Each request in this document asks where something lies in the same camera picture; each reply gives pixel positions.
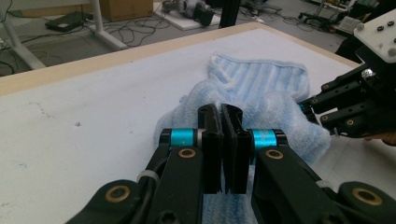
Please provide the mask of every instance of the gray floor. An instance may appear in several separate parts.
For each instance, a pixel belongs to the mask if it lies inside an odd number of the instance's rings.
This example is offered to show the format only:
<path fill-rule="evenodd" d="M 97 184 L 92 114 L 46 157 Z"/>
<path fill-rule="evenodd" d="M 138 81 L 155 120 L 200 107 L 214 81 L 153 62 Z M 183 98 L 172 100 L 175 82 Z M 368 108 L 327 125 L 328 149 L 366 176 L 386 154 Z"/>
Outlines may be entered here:
<path fill-rule="evenodd" d="M 266 25 L 281 32 L 293 35 L 331 52 L 335 52 L 345 38 L 340 35 L 320 32 L 313 27 L 306 26 L 301 23 L 299 24 L 297 21 L 285 19 L 297 18 L 300 12 L 315 13 L 318 9 L 318 5 L 302 0 L 269 0 L 267 3 L 282 7 L 282 10 L 279 12 L 280 15 L 275 14 L 275 11 L 272 9 L 267 9 L 260 14 L 260 18 L 264 20 Z M 47 19 L 44 18 L 15 18 L 8 14 L 7 19 L 12 20 L 21 40 L 28 40 L 39 35 L 53 35 L 40 37 L 24 44 L 46 66 L 73 62 L 114 51 L 114 49 L 108 47 L 92 35 L 88 28 L 83 28 L 81 31 L 71 35 L 58 35 L 59 33 L 57 32 L 51 32 L 45 29 L 44 23 Z M 236 23 L 240 24 L 250 21 L 251 18 L 245 16 L 241 12 L 238 15 Z M 141 24 L 152 27 L 155 26 L 157 28 L 154 31 L 152 28 L 142 27 Z M 143 18 L 133 21 L 106 23 L 105 26 L 109 32 L 113 31 L 112 34 L 116 38 L 128 43 L 131 48 L 134 48 L 134 46 L 152 44 L 167 39 L 218 29 L 218 26 L 214 25 L 206 28 L 180 31 L 172 25 L 167 27 L 167 24 L 168 23 L 166 21 L 159 22 L 154 18 Z M 0 38 L 7 40 L 7 34 L 3 27 L 0 28 Z M 16 56 L 11 49 L 5 48 L 0 51 L 0 62 L 12 65 L 15 73 L 29 71 L 29 67 L 18 56 Z M 11 69 L 6 65 L 0 64 L 0 76 L 6 76 L 9 74 L 11 74 Z"/>

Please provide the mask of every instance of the white metal frame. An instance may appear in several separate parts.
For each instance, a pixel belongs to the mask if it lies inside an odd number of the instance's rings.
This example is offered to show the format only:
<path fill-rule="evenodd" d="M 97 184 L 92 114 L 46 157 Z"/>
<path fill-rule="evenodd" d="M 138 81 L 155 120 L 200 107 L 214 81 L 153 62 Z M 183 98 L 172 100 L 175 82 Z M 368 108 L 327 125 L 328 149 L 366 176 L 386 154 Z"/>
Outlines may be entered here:
<path fill-rule="evenodd" d="M 9 6 L 10 1 L 1 0 L 0 2 L 0 18 L 6 17 L 6 10 Z M 66 1 L 54 1 L 54 0 L 13 0 L 10 10 L 24 10 L 42 7 L 60 7 L 60 6 L 74 6 L 81 4 L 92 5 L 93 19 L 95 20 L 95 25 L 90 26 L 90 30 L 97 35 L 100 39 L 105 41 L 108 45 L 114 49 L 121 50 L 126 49 L 127 46 L 119 41 L 114 36 L 110 35 L 103 28 L 102 14 L 100 11 L 99 0 L 66 0 Z M 27 49 L 19 40 L 18 35 L 10 20 L 3 21 L 4 27 L 10 37 L 9 45 L 11 48 L 29 65 L 32 69 L 39 69 L 46 67 L 42 62 L 40 62 L 37 57 Z"/>

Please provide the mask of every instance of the light blue cloth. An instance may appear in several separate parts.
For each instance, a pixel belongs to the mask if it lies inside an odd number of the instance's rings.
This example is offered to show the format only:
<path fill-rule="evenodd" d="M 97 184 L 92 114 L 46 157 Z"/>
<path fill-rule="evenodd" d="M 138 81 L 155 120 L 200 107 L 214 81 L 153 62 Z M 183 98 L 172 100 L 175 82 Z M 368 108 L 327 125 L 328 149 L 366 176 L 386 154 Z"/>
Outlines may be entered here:
<path fill-rule="evenodd" d="M 237 60 L 214 55 L 209 78 L 198 83 L 180 105 L 164 115 L 155 130 L 155 144 L 164 128 L 197 128 L 197 109 L 202 105 L 235 105 L 244 111 L 245 129 L 281 129 L 290 147 L 308 164 L 330 146 L 325 129 L 310 123 L 296 102 L 308 97 L 306 69 L 297 63 L 271 60 Z M 254 223 L 250 206 L 254 167 L 249 171 L 246 195 L 206 195 L 204 223 Z"/>

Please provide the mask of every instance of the blue metallic cylinder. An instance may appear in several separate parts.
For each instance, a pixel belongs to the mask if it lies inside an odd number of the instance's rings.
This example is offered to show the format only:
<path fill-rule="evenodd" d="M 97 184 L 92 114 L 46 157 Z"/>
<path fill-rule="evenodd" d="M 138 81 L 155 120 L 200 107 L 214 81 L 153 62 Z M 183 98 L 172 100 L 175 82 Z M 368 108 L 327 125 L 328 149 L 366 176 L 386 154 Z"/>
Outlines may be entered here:
<path fill-rule="evenodd" d="M 254 160 L 252 164 L 256 164 L 256 153 L 263 147 L 276 147 L 276 134 L 272 129 L 251 129 L 254 142 Z"/>
<path fill-rule="evenodd" d="M 194 129 L 172 129 L 171 147 L 194 146 Z"/>

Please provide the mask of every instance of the human hand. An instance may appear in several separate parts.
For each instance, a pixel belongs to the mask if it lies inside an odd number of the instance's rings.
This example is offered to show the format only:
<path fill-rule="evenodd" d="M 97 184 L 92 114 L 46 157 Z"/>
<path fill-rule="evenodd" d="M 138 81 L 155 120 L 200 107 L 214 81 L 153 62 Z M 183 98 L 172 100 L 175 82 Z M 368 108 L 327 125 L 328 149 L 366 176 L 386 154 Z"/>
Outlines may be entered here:
<path fill-rule="evenodd" d="M 379 133 L 372 136 L 364 137 L 365 140 L 381 139 L 385 144 L 396 147 L 396 132 Z"/>

